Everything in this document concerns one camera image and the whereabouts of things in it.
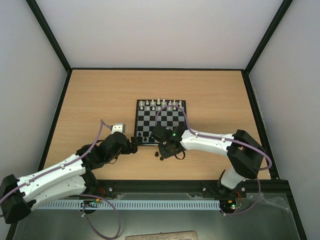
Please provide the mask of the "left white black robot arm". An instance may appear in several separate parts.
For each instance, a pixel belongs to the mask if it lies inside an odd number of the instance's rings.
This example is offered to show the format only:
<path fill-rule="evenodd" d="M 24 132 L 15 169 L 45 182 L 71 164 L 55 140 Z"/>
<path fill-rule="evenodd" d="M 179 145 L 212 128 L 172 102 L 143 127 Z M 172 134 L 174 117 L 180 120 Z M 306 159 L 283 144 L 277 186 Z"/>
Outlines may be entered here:
<path fill-rule="evenodd" d="M 114 132 L 96 144 L 87 144 L 67 159 L 36 173 L 6 176 L 0 185 L 1 217 L 16 223 L 49 202 L 69 196 L 93 194 L 98 186 L 93 170 L 138 150 L 135 137 Z"/>

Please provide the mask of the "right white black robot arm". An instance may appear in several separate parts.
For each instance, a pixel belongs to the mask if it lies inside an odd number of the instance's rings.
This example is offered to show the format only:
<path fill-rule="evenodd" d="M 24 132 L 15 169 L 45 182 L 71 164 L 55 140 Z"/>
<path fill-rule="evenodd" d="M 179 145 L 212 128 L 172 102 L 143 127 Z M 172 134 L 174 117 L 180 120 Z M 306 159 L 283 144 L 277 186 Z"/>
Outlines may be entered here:
<path fill-rule="evenodd" d="M 234 134 L 213 134 L 189 130 L 177 126 L 174 130 L 157 125 L 150 137 L 158 141 L 162 159 L 199 150 L 227 157 L 231 167 L 224 170 L 214 190 L 223 196 L 233 193 L 237 185 L 258 177 L 265 149 L 246 131 L 238 129 Z"/>

